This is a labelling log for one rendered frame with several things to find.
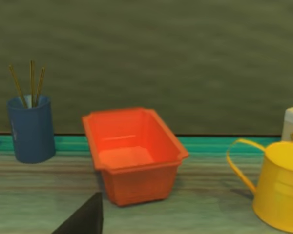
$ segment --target green wooden surface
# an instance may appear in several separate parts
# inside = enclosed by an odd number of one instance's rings
[[[175,133],[280,134],[293,106],[293,0],[0,0],[0,131],[29,61],[55,131],[93,110],[156,109]]]
[[[66,151],[85,142],[84,137],[56,139],[57,148]],[[225,151],[233,140],[181,137],[190,157],[180,166],[170,197],[118,208],[105,196],[104,234],[281,233],[255,216],[249,191],[227,165]],[[253,140],[267,145],[278,139]],[[102,188],[83,147],[80,152],[58,152],[37,165],[18,163],[8,151],[0,151],[0,234],[49,234]],[[241,144],[232,158],[256,182],[260,152]]]

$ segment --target dark green wall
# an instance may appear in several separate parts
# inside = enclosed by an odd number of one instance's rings
[[[177,133],[274,133],[293,106],[293,0],[0,0],[0,131],[29,61],[56,132],[92,110],[156,109]]]

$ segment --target black object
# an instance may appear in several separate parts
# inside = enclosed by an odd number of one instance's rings
[[[102,234],[102,193],[95,193],[52,234]]]

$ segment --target yellow handle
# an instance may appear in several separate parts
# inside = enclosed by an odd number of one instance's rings
[[[227,163],[230,165],[230,167],[233,169],[233,171],[238,175],[238,177],[243,181],[243,183],[250,189],[250,191],[253,193],[253,195],[256,192],[256,188],[253,185],[253,183],[243,174],[243,172],[232,162],[232,160],[229,157],[229,152],[231,148],[237,144],[237,143],[244,143],[247,145],[251,145],[257,149],[260,149],[261,151],[265,151],[265,147],[263,147],[260,144],[257,144],[253,141],[250,140],[245,140],[245,139],[238,139],[234,143],[231,144],[231,146],[228,148],[227,153],[226,153],[226,160]]]

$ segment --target teal stripe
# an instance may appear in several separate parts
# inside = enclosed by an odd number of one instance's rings
[[[237,140],[237,137],[178,137],[180,142],[190,153],[224,153],[229,145]],[[279,141],[278,137],[249,137],[249,140],[255,141],[263,146]],[[79,152],[79,154],[88,155],[89,147],[85,136],[55,136],[55,145],[57,152]],[[12,153],[12,137],[0,136],[0,153]],[[237,144],[232,153],[258,153],[258,150],[245,145]]]

